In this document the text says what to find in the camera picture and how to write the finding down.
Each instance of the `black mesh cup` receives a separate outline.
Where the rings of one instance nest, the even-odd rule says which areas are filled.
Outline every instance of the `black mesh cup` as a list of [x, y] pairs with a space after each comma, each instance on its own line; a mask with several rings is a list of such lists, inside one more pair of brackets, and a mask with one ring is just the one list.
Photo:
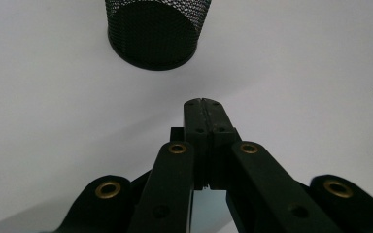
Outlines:
[[211, 0], [105, 0], [108, 36], [117, 54], [149, 70], [189, 61]]

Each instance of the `white table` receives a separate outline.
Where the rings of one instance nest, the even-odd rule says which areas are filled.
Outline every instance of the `white table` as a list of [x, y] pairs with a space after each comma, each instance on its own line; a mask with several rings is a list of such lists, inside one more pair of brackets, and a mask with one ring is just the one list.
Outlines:
[[[373, 196], [373, 0], [215, 0], [184, 66], [112, 50], [103, 1], [0, 1], [0, 232], [53, 230], [87, 184], [152, 168], [183, 104], [223, 103], [244, 140], [298, 181]], [[224, 192], [195, 193], [192, 232], [236, 232]]]

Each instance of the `brass screw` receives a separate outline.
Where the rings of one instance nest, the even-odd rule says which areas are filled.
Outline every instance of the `brass screw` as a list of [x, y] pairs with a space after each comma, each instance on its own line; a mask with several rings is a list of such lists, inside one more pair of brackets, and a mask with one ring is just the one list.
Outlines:
[[354, 195], [348, 186], [335, 180], [325, 181], [323, 187], [331, 194], [342, 198], [350, 198]]
[[255, 145], [249, 144], [249, 143], [242, 144], [240, 149], [241, 149], [242, 152], [245, 152], [245, 153], [256, 153], [256, 152], [258, 152], [258, 148]]
[[110, 199], [120, 193], [120, 183], [108, 181], [101, 183], [95, 190], [97, 197], [101, 199]]
[[168, 150], [172, 153], [183, 153], [187, 151], [187, 147], [183, 144], [172, 144], [169, 146]]

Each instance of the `wire mesh basket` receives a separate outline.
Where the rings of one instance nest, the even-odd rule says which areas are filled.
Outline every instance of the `wire mesh basket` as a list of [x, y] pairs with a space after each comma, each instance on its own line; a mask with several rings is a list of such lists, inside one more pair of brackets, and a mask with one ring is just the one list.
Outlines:
[[189, 61], [211, 0], [105, 0], [108, 36], [117, 54], [150, 70]]

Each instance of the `mesh pen holder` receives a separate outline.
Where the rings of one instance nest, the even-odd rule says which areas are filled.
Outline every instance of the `mesh pen holder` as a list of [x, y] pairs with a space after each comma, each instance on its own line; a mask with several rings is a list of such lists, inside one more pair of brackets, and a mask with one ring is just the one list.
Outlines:
[[189, 61], [211, 0], [105, 0], [108, 37], [117, 54], [149, 70]]

